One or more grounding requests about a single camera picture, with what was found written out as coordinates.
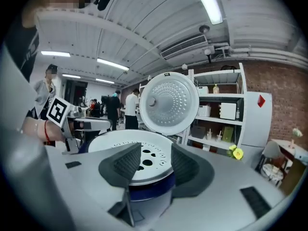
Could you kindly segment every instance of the open lid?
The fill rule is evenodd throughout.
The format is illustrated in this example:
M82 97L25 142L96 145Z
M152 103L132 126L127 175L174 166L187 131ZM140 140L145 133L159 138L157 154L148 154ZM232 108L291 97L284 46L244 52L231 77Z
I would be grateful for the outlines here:
M167 72L153 78L140 99L140 114L152 131L174 135L184 131L195 119L199 95L185 75Z

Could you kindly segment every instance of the bottle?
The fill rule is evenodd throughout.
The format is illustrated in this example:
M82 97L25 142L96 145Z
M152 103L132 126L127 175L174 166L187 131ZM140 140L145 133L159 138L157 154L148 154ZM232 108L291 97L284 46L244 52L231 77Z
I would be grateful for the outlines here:
M217 84L215 84L215 86L213 87L213 93L214 94L218 94L219 93L219 87L217 86Z
M237 109L236 109L235 119L237 121L240 119L240 108L239 107L237 107Z

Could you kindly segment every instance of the ceiling light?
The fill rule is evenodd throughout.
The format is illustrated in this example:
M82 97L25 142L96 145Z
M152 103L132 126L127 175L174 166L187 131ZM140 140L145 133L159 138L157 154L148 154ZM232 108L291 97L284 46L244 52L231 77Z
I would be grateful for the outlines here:
M76 76L76 75L62 75L63 77L69 77L69 78L76 78L76 79L80 79L80 76Z
M96 80L100 81L100 82L106 82L106 83L114 84L113 81L109 81L109 80L104 80L104 79L96 79Z
M106 61L106 60L103 60L103 59L100 59L100 58L97 58L97 62L102 63L102 64L107 64L107 65L112 66L112 67L117 67L117 68L123 69L125 71L129 70L128 67L124 67L122 65L115 64L115 63L112 63L112 62L109 62L109 61Z
M41 51L44 56L66 56L70 57L70 53L66 52L56 52L56 51Z
M221 12L217 0L201 0L213 25L222 23Z

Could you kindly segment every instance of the refrigerator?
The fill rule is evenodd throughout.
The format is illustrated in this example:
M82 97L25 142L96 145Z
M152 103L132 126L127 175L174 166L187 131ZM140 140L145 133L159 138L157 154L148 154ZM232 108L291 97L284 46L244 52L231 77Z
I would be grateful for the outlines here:
M265 100L259 107L260 96ZM247 92L246 124L241 149L244 152L243 162L256 168L268 139L272 117L272 95L264 92Z

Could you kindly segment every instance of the red sticker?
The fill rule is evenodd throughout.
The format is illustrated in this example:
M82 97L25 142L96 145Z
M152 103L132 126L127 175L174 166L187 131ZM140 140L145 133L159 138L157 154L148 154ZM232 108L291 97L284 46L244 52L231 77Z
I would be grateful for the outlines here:
M260 95L258 100L258 105L261 108L263 104L265 103L265 99Z

